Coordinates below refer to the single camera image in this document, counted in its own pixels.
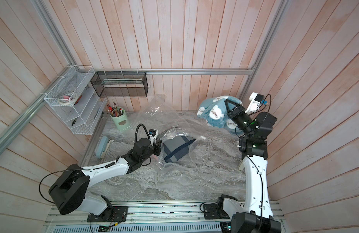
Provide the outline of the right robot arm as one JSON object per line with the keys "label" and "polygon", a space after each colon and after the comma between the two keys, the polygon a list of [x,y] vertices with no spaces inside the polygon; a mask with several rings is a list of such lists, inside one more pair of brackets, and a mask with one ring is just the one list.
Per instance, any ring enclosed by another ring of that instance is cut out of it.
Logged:
{"label": "right robot arm", "polygon": [[241,104],[230,100],[225,104],[228,116],[243,131],[238,147],[242,155],[240,169],[245,171],[247,189],[243,206],[235,199],[223,198],[219,211],[230,217],[233,233],[280,233],[281,223],[274,220],[268,198],[266,174],[266,139],[277,118],[269,112],[262,112],[251,119]]}

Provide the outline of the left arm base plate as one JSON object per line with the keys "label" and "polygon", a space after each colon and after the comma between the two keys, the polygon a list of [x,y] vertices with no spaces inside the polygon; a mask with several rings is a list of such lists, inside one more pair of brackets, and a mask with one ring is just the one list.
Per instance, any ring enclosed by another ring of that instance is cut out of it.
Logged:
{"label": "left arm base plate", "polygon": [[98,216],[90,214],[87,218],[87,222],[125,222],[128,209],[128,206],[107,207],[107,209]]}

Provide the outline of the grey navy cloth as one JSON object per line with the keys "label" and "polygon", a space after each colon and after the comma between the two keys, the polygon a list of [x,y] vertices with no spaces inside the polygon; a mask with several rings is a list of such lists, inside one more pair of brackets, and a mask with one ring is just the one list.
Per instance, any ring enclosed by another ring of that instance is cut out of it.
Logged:
{"label": "grey navy cloth", "polygon": [[175,163],[189,153],[190,146],[196,141],[190,136],[176,136],[163,143],[163,158],[166,163]]}

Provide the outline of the teal bear print blanket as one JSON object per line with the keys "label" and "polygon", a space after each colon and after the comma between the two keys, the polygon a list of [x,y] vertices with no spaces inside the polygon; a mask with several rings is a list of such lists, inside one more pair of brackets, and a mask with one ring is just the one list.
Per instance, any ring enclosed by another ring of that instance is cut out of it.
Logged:
{"label": "teal bear print blanket", "polygon": [[206,120],[208,126],[225,129],[230,134],[236,134],[237,124],[228,117],[225,100],[242,104],[242,101],[233,96],[220,96],[204,100],[199,107],[197,116]]}

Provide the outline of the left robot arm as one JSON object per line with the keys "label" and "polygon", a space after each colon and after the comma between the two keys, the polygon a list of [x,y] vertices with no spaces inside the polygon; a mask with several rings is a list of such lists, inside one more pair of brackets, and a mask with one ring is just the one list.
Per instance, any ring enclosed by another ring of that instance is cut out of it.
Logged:
{"label": "left robot arm", "polygon": [[73,164],[63,171],[48,193],[62,215],[83,211],[108,220],[114,215],[111,202],[105,196],[89,196],[87,190],[99,182],[130,174],[143,167],[143,163],[152,155],[160,154],[161,146],[161,140],[142,138],[134,143],[133,149],[127,154],[111,162],[91,167]]}

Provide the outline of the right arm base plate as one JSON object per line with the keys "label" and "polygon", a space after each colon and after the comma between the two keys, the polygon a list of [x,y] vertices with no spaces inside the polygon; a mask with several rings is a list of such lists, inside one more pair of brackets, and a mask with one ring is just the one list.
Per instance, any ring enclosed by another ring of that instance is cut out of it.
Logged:
{"label": "right arm base plate", "polygon": [[200,209],[204,214],[204,219],[207,220],[228,218],[226,214],[221,213],[221,210],[216,203],[204,203]]}

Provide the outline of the clear plastic vacuum bag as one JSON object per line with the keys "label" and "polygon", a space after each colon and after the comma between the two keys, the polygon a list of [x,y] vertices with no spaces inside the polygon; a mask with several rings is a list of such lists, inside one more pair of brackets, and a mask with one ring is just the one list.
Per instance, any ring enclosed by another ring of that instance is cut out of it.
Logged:
{"label": "clear plastic vacuum bag", "polygon": [[138,112],[133,125],[140,123],[157,131],[159,154],[151,156],[150,171],[158,176],[211,174],[211,151],[223,130],[208,126],[194,111],[174,110],[158,97]]}

